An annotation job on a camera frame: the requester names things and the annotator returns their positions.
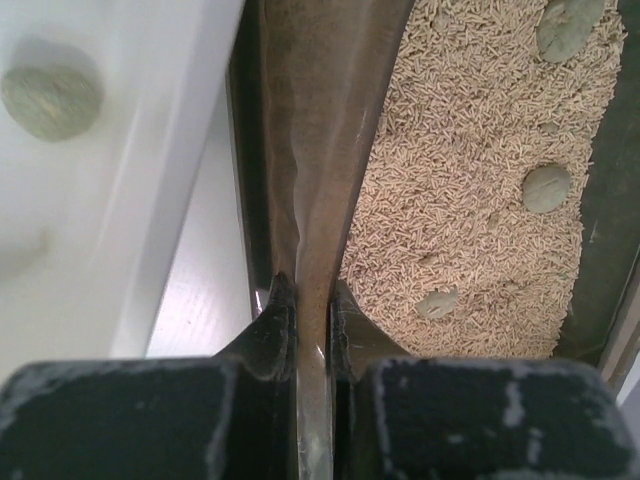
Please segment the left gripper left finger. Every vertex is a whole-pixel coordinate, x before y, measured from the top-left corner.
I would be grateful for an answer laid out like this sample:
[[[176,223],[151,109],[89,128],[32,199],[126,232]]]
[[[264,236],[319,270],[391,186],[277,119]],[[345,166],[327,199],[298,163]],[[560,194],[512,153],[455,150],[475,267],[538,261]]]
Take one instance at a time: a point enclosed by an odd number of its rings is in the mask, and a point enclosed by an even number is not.
[[[292,479],[295,298],[201,358],[32,363],[1,390],[5,479]]]

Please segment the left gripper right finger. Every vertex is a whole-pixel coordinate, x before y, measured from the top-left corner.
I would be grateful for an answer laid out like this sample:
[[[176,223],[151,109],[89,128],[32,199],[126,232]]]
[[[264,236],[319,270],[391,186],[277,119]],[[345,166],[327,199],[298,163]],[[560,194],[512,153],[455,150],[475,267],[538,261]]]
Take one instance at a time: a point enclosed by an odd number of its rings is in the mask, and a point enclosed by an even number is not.
[[[567,360],[418,358],[344,282],[330,304],[337,479],[625,479],[629,431]]]

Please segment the dark brown litter box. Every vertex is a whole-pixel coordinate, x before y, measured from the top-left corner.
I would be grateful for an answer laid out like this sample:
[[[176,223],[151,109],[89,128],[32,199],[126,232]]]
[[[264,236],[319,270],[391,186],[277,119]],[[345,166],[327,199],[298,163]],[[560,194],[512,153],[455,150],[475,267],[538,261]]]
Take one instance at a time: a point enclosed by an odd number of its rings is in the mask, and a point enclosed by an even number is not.
[[[330,304],[383,100],[412,3],[249,1],[231,76],[259,75],[252,98],[265,167],[273,278],[295,298],[297,472],[337,479]]]

